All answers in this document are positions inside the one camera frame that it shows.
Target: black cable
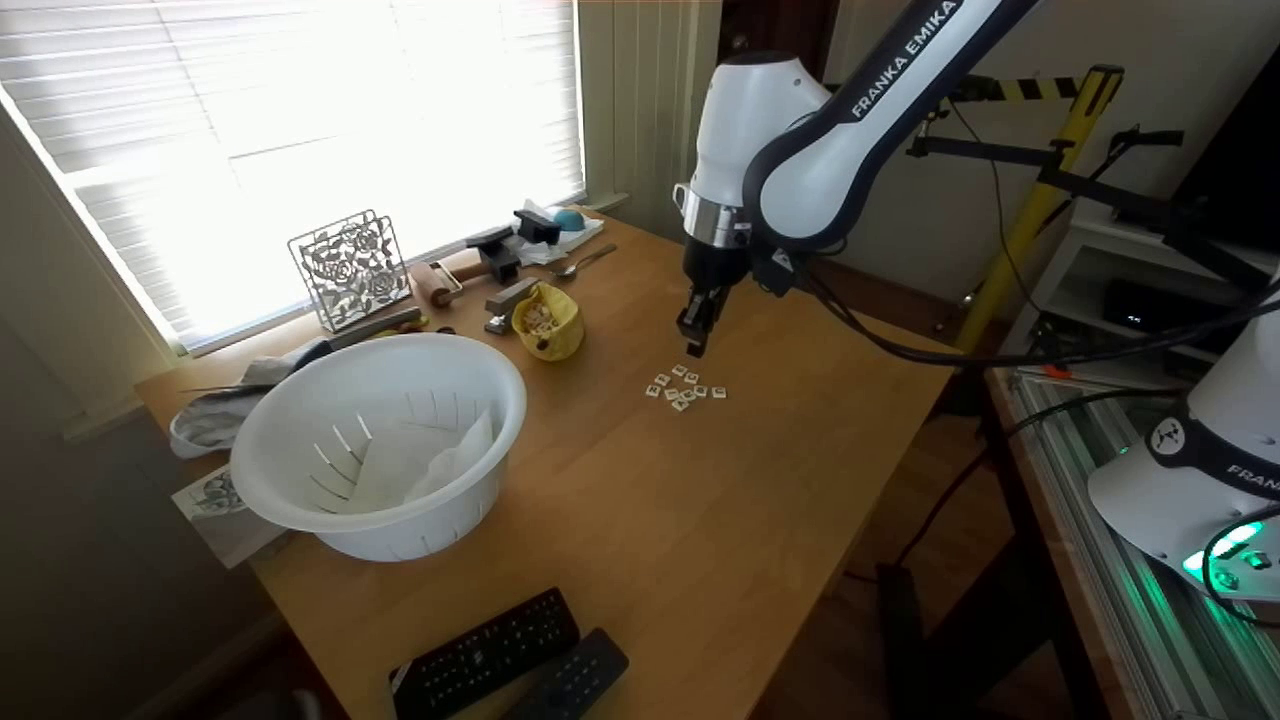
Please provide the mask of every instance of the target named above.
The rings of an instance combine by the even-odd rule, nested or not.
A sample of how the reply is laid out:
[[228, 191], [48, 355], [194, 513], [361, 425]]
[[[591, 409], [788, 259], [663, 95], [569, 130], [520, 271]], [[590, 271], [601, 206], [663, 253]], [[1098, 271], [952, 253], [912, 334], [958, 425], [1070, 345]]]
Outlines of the black cable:
[[897, 551], [897, 569], [915, 551], [915, 545], [933, 530], [935, 517], [947, 508], [947, 500], [974, 479], [975, 469], [985, 469], [992, 460], [992, 447], [975, 453], [952, 479], [947, 486], [933, 500], [928, 517], [920, 518], [920, 528], [905, 540], [905, 549]]
[[858, 321], [858, 313], [842, 298], [842, 291], [832, 291], [832, 284], [826, 284], [818, 271], [809, 271], [809, 262], [801, 259], [798, 262], [801, 278], [809, 278], [809, 289], [819, 295], [819, 303], [853, 330], [861, 330], [865, 341], [873, 341], [882, 350], [888, 355], [899, 355], [908, 365], [935, 365], [935, 369], [1019, 369], [1019, 365], [1098, 365], [1098, 358], [1117, 358], [1117, 355], [1146, 355], [1146, 350], [1166, 350], [1173, 345], [1187, 345], [1196, 334], [1207, 334], [1216, 327], [1232, 327], [1232, 323], [1243, 323], [1243, 321], [1256, 321], [1256, 316], [1270, 316], [1280, 309], [1280, 298], [1264, 298], [1264, 303], [1243, 303], [1243, 309], [1232, 309], [1216, 321], [1199, 321], [1199, 323], [1179, 323], [1179, 327], [1166, 327], [1166, 330], [1150, 330], [1142, 341], [1117, 341], [1117, 345], [1104, 345], [1104, 346], [1080, 346], [1080, 350], [1017, 350], [1017, 355], [966, 355], [966, 350], [933, 350], [933, 346], [912, 346], [912, 345], [899, 345], [899, 341], [888, 341], [873, 327], [865, 327]]
[[[1093, 184], [1104, 178], [1110, 166], [1113, 166], [1119, 156], [1128, 156], [1128, 151], [1133, 151], [1133, 143], [1113, 143], [1110, 156], [1090, 172], [1090, 178], [1093, 178]], [[1041, 233], [1043, 233], [1054, 219], [1060, 219], [1071, 202], [1077, 202], [1077, 191], [1070, 191], [1070, 194], [1043, 214]]]
[[1083, 350], [1093, 345], [1098, 334], [1070, 316], [1041, 316], [1027, 330], [1027, 350], [1035, 355]]
[[[966, 127], [975, 143], [985, 143], [985, 141], [975, 136], [975, 127], [969, 125], [969, 115], [962, 111], [962, 102], [952, 102], [952, 115], [962, 121], [962, 127]], [[1017, 254], [1011, 254], [1011, 249], [1007, 249], [1001, 165], [990, 158], [990, 172], [992, 172], [992, 194], [995, 194], [995, 240], [1001, 240], [1001, 254], [1006, 254], [1006, 262], [1007, 262], [1007, 271], [1011, 271], [1011, 284], [1017, 284], [1017, 291], [1024, 295], [1024, 303], [1033, 303], [1033, 309], [1043, 316], [1043, 303], [1035, 298], [1024, 268], [1017, 262]]]
[[858, 582], [876, 582], [873, 577], [858, 573], [858, 569], [845, 569], [842, 573], [845, 580], [858, 580]]
[[1207, 545], [1199, 549], [1199, 582], [1203, 582], [1207, 598], [1213, 598], [1220, 611], [1230, 611], [1230, 616], [1236, 616], [1236, 619], [1243, 619], [1243, 625], [1256, 625], [1256, 626], [1280, 626], [1280, 625], [1240, 611], [1240, 608], [1213, 582], [1213, 558], [1216, 558], [1213, 549], [1216, 549], [1232, 528], [1240, 528], [1240, 524], [1264, 524], [1264, 518], [1272, 518], [1272, 517], [1280, 517], [1280, 502], [1261, 508], [1261, 513], [1250, 513], [1250, 517], [1225, 524], [1225, 528], [1213, 530]]
[[[1006, 429], [1006, 439], [1011, 439], [1017, 430], [1043, 425], [1047, 416], [1083, 409], [1083, 404], [1101, 404], [1101, 398], [1126, 398], [1126, 396], [1184, 396], [1184, 389], [1113, 389], [1113, 393], [1090, 393], [1090, 396], [1071, 396], [1060, 404], [1047, 404], [1017, 425]], [[974, 479], [975, 469], [985, 469], [992, 460], [992, 447], [975, 453], [952, 479], [947, 486], [933, 500], [928, 517], [920, 518], [920, 528], [905, 540], [905, 549], [897, 551], [897, 569], [915, 551], [915, 545], [928, 534], [928, 528], [935, 524], [935, 517], [947, 508], [947, 500]]]

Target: wooden table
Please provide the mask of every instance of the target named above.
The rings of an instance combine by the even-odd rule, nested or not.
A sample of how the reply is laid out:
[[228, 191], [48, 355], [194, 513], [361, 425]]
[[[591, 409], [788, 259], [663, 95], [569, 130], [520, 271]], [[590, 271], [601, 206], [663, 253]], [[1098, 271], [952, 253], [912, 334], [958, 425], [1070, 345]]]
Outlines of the wooden table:
[[[530, 378], [530, 425], [470, 540], [418, 564], [361, 564], [293, 534], [256, 558], [352, 715], [393, 715], [388, 669], [551, 582], [579, 626], [607, 626], [634, 661], [601, 715], [749, 715], [947, 378], [869, 346], [812, 295], [756, 284], [737, 289], [694, 365], [676, 334], [681, 242], [616, 219], [591, 242], [616, 253], [569, 284], [590, 316], [585, 350], [541, 365], [495, 341]], [[440, 323], [486, 334], [486, 295], [470, 289]], [[213, 355], [140, 396], [166, 420], [247, 355]], [[673, 410], [645, 396], [673, 365], [728, 398]]]

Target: cable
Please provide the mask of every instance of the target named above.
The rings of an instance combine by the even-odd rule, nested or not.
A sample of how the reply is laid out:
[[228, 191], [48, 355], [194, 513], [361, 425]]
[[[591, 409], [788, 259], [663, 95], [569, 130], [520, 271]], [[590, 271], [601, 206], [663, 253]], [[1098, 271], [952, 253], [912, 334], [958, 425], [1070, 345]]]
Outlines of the cable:
[[[1090, 172], [1090, 178], [1101, 178], [1119, 156], [1128, 156], [1142, 143], [1184, 143], [1184, 130], [1146, 130], [1142, 125], [1133, 125], [1128, 130], [1117, 130], [1110, 143], [1110, 156]], [[1077, 202], [1077, 191], [1070, 191], [1041, 223], [1041, 233], [1064, 214]]]
[[[975, 143], [985, 143], [985, 141], [975, 136], [975, 127], [969, 125], [969, 115], [962, 111], [962, 102], [947, 102], [947, 107], [958, 111], [962, 127], [966, 127]], [[1011, 284], [1017, 284], [1017, 291], [1024, 295], [1024, 303], [1033, 303], [1033, 309], [1043, 316], [1043, 303], [1035, 298], [1033, 284], [1024, 278], [1024, 271], [1019, 271], [1019, 262], [1017, 262], [1017, 254], [1011, 254], [1011, 249], [1007, 249], [1001, 165], [990, 158], [990, 172], [992, 172], [992, 194], [995, 194], [995, 240], [1001, 240], [1001, 254], [1006, 254], [1006, 262], [1007, 262], [1007, 271], [1011, 271]]]
[[1117, 345], [1104, 345], [1104, 346], [1080, 346], [1080, 350], [1058, 350], [1058, 355], [1043, 355], [1043, 350], [1017, 350], [1017, 355], [962, 355], [962, 350], [933, 350], [933, 346], [912, 346], [912, 345], [899, 345], [899, 341], [888, 341], [873, 327], [865, 327], [858, 321], [858, 313], [842, 298], [842, 291], [832, 291], [832, 284], [826, 284], [803, 259], [798, 262], [801, 278], [809, 278], [809, 289], [819, 295], [819, 303], [842, 321], [849, 323], [853, 330], [861, 330], [865, 341], [873, 341], [882, 350], [888, 355], [899, 355], [908, 365], [935, 365], [935, 369], [1019, 369], [1019, 365], [1093, 365], [1093, 358], [1113, 358], [1113, 355], [1146, 355], [1146, 350], [1166, 350], [1173, 345], [1187, 345], [1196, 334], [1207, 334], [1216, 327], [1232, 327], [1232, 323], [1243, 323], [1243, 321], [1256, 321], [1256, 316], [1270, 316], [1280, 309], [1280, 298], [1270, 298], [1270, 303], [1243, 303], [1236, 313], [1225, 313], [1216, 321], [1199, 321], [1199, 323], [1184, 323], [1184, 327], [1166, 327], [1166, 330], [1150, 330], [1142, 341], [1117, 341]]
[[1236, 616], [1236, 619], [1243, 619], [1243, 625], [1256, 625], [1256, 626], [1280, 626], [1280, 625], [1240, 611], [1240, 608], [1213, 582], [1213, 558], [1216, 558], [1213, 549], [1216, 549], [1232, 528], [1240, 528], [1240, 524], [1264, 524], [1264, 518], [1272, 518], [1272, 517], [1280, 517], [1280, 502], [1261, 508], [1261, 513], [1250, 513], [1250, 517], [1225, 524], [1225, 528], [1213, 530], [1207, 545], [1199, 549], [1199, 582], [1203, 582], [1207, 598], [1213, 598], [1220, 611], [1230, 611], [1230, 616]]
[[947, 508], [947, 500], [974, 479], [975, 469], [985, 469], [992, 460], [992, 447], [975, 453], [952, 479], [947, 486], [933, 500], [928, 517], [920, 518], [920, 528], [908, 534], [908, 545], [892, 554], [892, 564], [899, 569], [915, 545], [928, 534], [928, 528], [935, 524], [935, 517]]
[[[1133, 396], [1184, 396], [1184, 389], [1113, 389], [1113, 393], [1093, 393], [1093, 396], [1071, 396], [1064, 404], [1047, 404], [1024, 420], [1017, 420], [1011, 429], [1006, 429], [1006, 439], [1011, 439], [1017, 430], [1043, 425], [1047, 416], [1083, 409], [1083, 404], [1101, 404], [1101, 398], [1133, 398]], [[908, 545], [897, 551], [897, 569], [915, 551], [915, 545], [928, 534], [928, 528], [935, 524], [935, 517], [947, 508], [947, 500], [974, 479], [975, 469], [985, 469], [992, 460], [992, 447], [975, 453], [952, 479], [947, 486], [933, 500], [928, 517], [920, 518], [920, 528], [908, 534]]]
[[845, 580], [858, 580], [858, 582], [876, 582], [873, 577], [858, 573], [858, 569], [845, 569], [842, 573]]

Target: wall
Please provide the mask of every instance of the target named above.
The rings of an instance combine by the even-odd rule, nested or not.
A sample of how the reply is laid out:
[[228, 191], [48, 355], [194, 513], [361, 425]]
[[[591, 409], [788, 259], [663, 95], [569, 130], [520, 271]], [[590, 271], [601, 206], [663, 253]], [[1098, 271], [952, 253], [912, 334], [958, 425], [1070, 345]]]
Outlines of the wall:
[[127, 715], [256, 630], [267, 603], [183, 528], [167, 500], [183, 469], [140, 410], [65, 439], [122, 416], [167, 355], [7, 121], [0, 228], [0, 715]]
[[[830, 81], [845, 81], [899, 9], [905, 0], [845, 0]], [[1270, 60], [1278, 36], [1278, 0], [1041, 0], [975, 72], [1080, 77], [1090, 65], [1119, 65], [1126, 86], [1093, 136], [1093, 156], [1128, 125], [1184, 127], [1187, 143], [1179, 151], [1138, 151], [1110, 172], [1119, 188], [1167, 191]], [[969, 121], [985, 141], [1043, 143], [1060, 107], [992, 102], [969, 107]], [[1001, 174], [1011, 214], [1033, 174], [1011, 166]], [[845, 259], [958, 298], [981, 284], [1001, 253], [995, 228], [990, 165], [897, 156], [882, 172]]]
[[673, 184], [694, 172], [719, 0], [585, 0], [590, 191], [613, 214], [681, 235]]

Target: yellow object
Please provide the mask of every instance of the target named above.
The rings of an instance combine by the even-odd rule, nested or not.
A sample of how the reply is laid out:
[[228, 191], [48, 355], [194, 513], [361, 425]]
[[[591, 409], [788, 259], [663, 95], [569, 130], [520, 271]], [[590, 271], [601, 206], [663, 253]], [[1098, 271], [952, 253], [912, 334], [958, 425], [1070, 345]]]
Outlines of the yellow object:
[[[1104, 107], [1117, 101], [1126, 72], [1119, 67], [1090, 67], [1080, 81], [1080, 95], [1058, 130], [1060, 147], [1060, 172], [1077, 166], [1080, 147], [1090, 143], [1093, 125], [1104, 115]], [[1019, 214], [1007, 228], [1007, 253], [1001, 253], [962, 323], [958, 346], [975, 350], [1001, 316], [1007, 291], [1017, 289], [1017, 268], [1033, 254], [1035, 235], [1043, 233], [1047, 210], [1064, 198], [1060, 188], [1035, 184], [1024, 198]]]
[[530, 295], [512, 309], [512, 327], [535, 358], [569, 358], [590, 334], [575, 298], [551, 284], [530, 289]]
[[952, 93], [958, 102], [1043, 102], [1043, 101], [1077, 101], [1077, 77], [966, 77]]

